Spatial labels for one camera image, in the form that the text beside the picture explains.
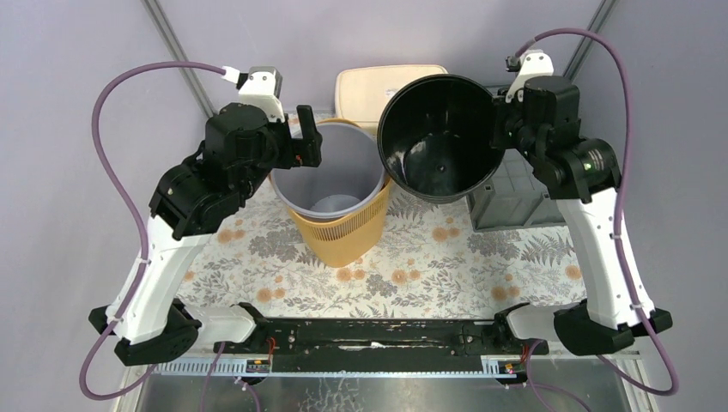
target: gray plastic box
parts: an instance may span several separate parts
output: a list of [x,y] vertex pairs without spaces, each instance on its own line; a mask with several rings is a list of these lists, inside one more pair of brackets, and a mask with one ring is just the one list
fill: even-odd
[[556,202],[532,171],[517,150],[507,150],[493,177],[467,196],[473,230],[566,225]]

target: floral tablecloth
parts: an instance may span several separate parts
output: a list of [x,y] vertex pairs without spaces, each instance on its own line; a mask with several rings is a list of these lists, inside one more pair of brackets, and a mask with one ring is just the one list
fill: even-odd
[[[297,128],[294,116],[290,123]],[[526,300],[575,302],[585,289],[566,227],[473,233],[465,200],[429,204],[396,186],[379,243],[329,268],[266,181],[223,222],[179,297],[199,306],[250,302],[266,317],[492,318]]]

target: black bucket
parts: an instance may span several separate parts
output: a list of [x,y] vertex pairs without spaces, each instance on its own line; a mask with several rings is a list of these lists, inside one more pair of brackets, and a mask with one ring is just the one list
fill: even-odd
[[472,80],[427,76],[395,94],[379,121],[386,171],[430,203],[451,203],[490,178],[503,159],[491,148],[493,95]]

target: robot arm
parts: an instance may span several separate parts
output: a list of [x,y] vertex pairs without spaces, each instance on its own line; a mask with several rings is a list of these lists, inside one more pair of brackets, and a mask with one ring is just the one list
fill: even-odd
[[[574,354],[611,354],[646,334],[627,291],[612,233],[621,174],[611,146],[579,135],[579,90],[552,76],[551,60],[528,51],[508,90],[494,98],[497,110],[492,145],[515,148],[533,166],[564,216],[582,270],[587,299],[573,306],[520,305],[499,317],[517,339],[559,340]],[[668,312],[655,308],[632,253],[627,229],[622,242],[640,305],[657,332],[672,326]]]
[[225,106],[205,125],[195,154],[161,178],[150,202],[149,261],[121,319],[121,301],[141,262],[137,258],[117,299],[91,311],[101,333],[117,320],[115,352],[126,366],[167,362],[193,345],[243,342],[255,323],[240,306],[201,308],[174,299],[195,256],[222,221],[245,207],[273,168],[317,167],[321,135],[311,107],[298,106],[302,139],[293,139],[278,100],[282,78],[272,67],[250,73],[225,68],[224,79],[240,90],[240,103]]

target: yellow bin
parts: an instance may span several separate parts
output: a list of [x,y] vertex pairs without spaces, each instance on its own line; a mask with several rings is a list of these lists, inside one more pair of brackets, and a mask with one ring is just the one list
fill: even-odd
[[[342,118],[320,123],[329,122],[356,125]],[[385,228],[392,185],[394,183],[387,176],[384,187],[367,206],[334,221],[309,221],[291,208],[288,208],[288,214],[316,256],[332,268],[340,268],[354,262],[379,242]]]

